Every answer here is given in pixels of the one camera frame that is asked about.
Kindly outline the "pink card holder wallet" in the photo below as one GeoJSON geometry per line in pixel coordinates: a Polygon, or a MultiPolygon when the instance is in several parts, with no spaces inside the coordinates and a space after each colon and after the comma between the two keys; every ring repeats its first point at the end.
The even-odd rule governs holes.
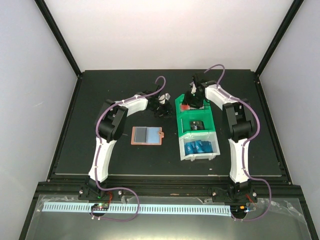
{"type": "Polygon", "coordinates": [[[147,135],[146,135],[145,143],[134,142],[134,134],[135,134],[136,127],[147,127],[147,126],[134,126],[132,128],[131,145],[159,146],[162,144],[162,140],[165,136],[162,130],[162,127],[147,127],[147,135]]]}

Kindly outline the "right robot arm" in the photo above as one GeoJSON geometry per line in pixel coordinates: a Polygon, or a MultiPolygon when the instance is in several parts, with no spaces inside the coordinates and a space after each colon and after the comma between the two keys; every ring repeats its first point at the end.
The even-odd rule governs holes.
{"type": "Polygon", "coordinates": [[[249,144],[260,132],[260,121],[247,99],[237,98],[220,86],[221,79],[208,81],[204,72],[192,76],[190,90],[184,95],[183,105],[199,109],[208,100],[222,110],[223,130],[230,147],[230,183],[228,198],[240,201],[251,191],[249,173],[249,144]]]}

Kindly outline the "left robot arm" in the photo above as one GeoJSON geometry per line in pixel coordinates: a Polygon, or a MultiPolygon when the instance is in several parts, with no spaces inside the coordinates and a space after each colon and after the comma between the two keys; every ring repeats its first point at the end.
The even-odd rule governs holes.
{"type": "Polygon", "coordinates": [[[89,193],[97,200],[103,199],[108,192],[102,184],[109,175],[109,164],[115,144],[123,135],[127,117],[145,110],[154,112],[157,117],[169,116],[173,109],[169,102],[170,94],[139,92],[120,101],[106,100],[95,123],[96,147],[86,184],[89,193]]]}

